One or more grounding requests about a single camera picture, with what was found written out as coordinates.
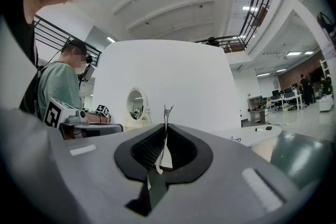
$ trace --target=gray floor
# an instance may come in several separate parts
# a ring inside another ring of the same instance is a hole
[[[334,141],[336,133],[336,112],[334,107],[329,112],[320,113],[318,103],[309,108],[282,112],[272,111],[268,114],[268,122],[279,124],[283,131],[312,136],[318,139]],[[243,127],[253,126],[251,122],[243,122]]]

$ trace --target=brown wall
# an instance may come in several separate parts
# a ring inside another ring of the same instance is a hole
[[[310,57],[307,61],[299,64],[298,66],[288,70],[287,72],[278,76],[280,87],[283,90],[286,87],[291,86],[294,83],[300,85],[300,76],[304,74],[305,76],[321,66],[320,60],[324,60],[322,52],[319,51],[314,56]]]

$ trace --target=black metal railing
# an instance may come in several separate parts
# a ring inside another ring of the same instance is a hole
[[[34,25],[35,39],[56,50],[61,49],[68,40],[78,39],[38,15],[34,17]],[[93,62],[91,64],[97,66],[101,51],[87,43],[86,49],[87,55],[92,56]]]
[[[239,34],[225,37],[211,37],[205,40],[195,41],[196,43],[206,43],[208,45],[222,47],[225,52],[235,52],[245,50],[252,37],[257,32],[257,28],[263,22],[270,6],[270,0],[251,0],[244,18],[243,26]]]

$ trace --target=green t-shirt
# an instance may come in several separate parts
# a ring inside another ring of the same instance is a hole
[[[50,98],[63,101],[78,109],[82,108],[78,76],[75,70],[66,63],[55,62],[44,70],[37,94],[42,119],[44,119]]]

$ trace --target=black cap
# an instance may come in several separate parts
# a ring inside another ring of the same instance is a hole
[[[73,40],[69,40],[67,42],[67,44],[72,44],[74,46],[76,46],[77,48],[80,49],[80,51],[82,52],[83,55],[86,55],[86,44],[85,42],[79,40],[79,39],[73,39]]]

